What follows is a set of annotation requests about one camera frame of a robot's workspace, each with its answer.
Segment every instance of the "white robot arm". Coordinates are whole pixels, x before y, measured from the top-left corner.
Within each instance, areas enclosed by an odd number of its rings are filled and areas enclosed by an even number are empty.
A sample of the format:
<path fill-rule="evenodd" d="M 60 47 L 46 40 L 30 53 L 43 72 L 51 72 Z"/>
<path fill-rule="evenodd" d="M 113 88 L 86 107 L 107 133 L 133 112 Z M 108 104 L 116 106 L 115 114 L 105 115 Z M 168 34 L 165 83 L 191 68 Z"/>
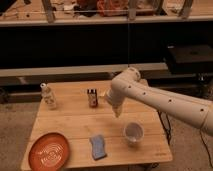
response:
<path fill-rule="evenodd" d="M 125 97 L 135 99 L 213 136 L 213 102 L 139 83 L 140 73 L 127 68 L 112 79 L 105 99 L 118 117 Z"/>

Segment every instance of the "sponge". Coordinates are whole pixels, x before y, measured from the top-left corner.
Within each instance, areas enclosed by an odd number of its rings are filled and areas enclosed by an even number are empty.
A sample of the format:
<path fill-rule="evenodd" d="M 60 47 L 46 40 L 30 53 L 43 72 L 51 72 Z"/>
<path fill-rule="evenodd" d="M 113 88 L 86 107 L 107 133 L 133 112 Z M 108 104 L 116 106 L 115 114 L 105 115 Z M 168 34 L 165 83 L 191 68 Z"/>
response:
<path fill-rule="evenodd" d="M 92 157 L 94 160 L 99 160 L 107 156 L 105 152 L 105 142 L 102 135 L 96 135 L 90 138 L 92 144 Z"/>

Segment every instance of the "wooden table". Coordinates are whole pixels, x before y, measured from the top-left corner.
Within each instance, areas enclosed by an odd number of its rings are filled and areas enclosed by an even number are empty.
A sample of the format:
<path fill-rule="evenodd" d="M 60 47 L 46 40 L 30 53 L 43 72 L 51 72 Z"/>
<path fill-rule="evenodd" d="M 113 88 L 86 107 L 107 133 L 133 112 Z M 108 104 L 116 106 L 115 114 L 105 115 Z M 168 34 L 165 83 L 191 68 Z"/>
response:
<path fill-rule="evenodd" d="M 30 170 L 28 154 L 33 143 L 49 132 L 59 132 L 69 141 L 71 156 L 65 168 L 113 166 L 167 162 L 172 160 L 162 125 L 155 109 L 131 99 L 123 104 L 123 114 L 116 118 L 111 106 L 99 99 L 97 108 L 89 108 L 86 90 L 96 88 L 98 94 L 109 89 L 110 81 L 51 83 L 58 109 L 49 110 L 41 101 L 21 165 Z M 144 137 L 137 148 L 129 147 L 122 135 L 124 126 L 140 122 Z M 107 157 L 92 158 L 89 138 L 102 134 Z"/>
<path fill-rule="evenodd" d="M 183 5 L 185 0 L 164 0 L 163 9 L 165 12 L 172 16 L 178 15 L 171 12 L 168 8 L 170 4 L 180 4 Z M 213 15 L 213 1 L 212 0 L 194 0 L 190 12 L 190 16 L 202 16 L 202 15 Z"/>

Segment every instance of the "cable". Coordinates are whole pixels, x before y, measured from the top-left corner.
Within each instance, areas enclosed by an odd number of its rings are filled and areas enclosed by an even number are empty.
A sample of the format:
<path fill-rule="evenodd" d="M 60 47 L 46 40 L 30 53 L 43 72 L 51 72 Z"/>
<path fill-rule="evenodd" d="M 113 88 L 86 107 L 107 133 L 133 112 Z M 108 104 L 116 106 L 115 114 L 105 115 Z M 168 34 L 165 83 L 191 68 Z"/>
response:
<path fill-rule="evenodd" d="M 166 116 L 166 120 L 167 120 L 167 125 L 168 125 L 168 128 L 167 128 L 165 126 L 165 123 L 164 123 L 163 119 L 162 119 L 162 112 L 161 111 L 157 111 L 157 112 L 158 112 L 161 124 L 163 126 L 163 129 L 164 129 L 164 131 L 166 133 L 166 138 L 167 138 L 168 144 L 170 145 L 170 142 L 171 142 L 171 139 L 172 139 L 172 134 L 171 134 L 172 128 L 171 128 L 171 123 L 170 123 L 169 117 L 168 117 L 168 115 L 165 115 Z"/>
<path fill-rule="evenodd" d="M 128 29 L 128 33 L 127 33 L 127 50 L 128 50 L 128 52 L 127 52 L 127 62 L 128 62 L 128 67 L 130 67 L 130 38 L 131 38 L 131 33 L 130 33 L 130 23 L 129 23 L 129 19 L 127 19 L 128 21 L 128 23 L 127 23 L 127 29 Z"/>
<path fill-rule="evenodd" d="M 207 155 L 208 155 L 208 158 L 209 158 L 209 165 L 210 165 L 210 167 L 213 169 L 213 163 L 212 163 L 211 154 L 210 154 L 210 152 L 209 152 L 208 145 L 206 144 L 206 142 L 205 142 L 205 140 L 204 140 L 204 138 L 203 138 L 203 134 L 202 134 L 202 131 L 201 131 L 201 130 L 200 130 L 200 137 L 201 137 L 203 146 L 205 147 L 206 152 L 207 152 Z"/>

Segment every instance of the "red object on shelf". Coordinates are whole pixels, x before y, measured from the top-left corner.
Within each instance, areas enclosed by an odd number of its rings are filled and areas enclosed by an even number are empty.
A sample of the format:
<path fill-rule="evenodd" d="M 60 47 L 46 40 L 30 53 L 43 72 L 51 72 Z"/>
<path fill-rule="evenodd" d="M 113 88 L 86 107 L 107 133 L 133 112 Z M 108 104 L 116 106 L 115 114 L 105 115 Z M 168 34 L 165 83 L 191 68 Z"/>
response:
<path fill-rule="evenodd" d="M 69 157 L 69 144 L 59 133 L 40 137 L 29 153 L 29 165 L 33 171 L 57 171 Z"/>
<path fill-rule="evenodd" d="M 116 16 L 127 14 L 127 0 L 99 0 L 97 8 L 102 16 Z"/>

